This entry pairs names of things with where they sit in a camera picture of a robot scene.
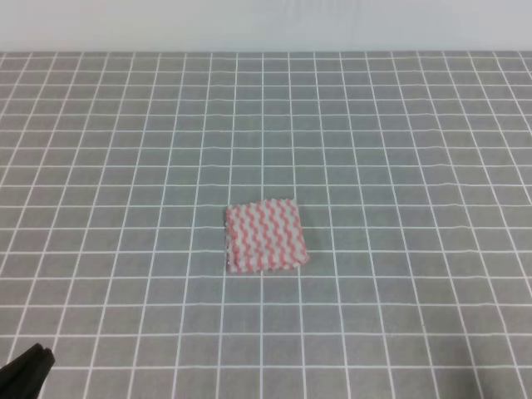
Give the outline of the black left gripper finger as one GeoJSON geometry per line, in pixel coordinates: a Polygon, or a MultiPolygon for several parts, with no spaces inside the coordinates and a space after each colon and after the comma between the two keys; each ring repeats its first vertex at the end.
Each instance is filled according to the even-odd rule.
{"type": "Polygon", "coordinates": [[[16,380],[22,375],[34,361],[36,361],[44,351],[40,343],[36,343],[27,349],[23,354],[13,359],[1,368],[1,398],[11,398],[9,388],[15,387],[16,380]]]}
{"type": "Polygon", "coordinates": [[[15,387],[9,388],[11,398],[38,398],[42,385],[55,363],[49,348],[44,348],[42,355],[34,361],[16,380],[15,387]]]}

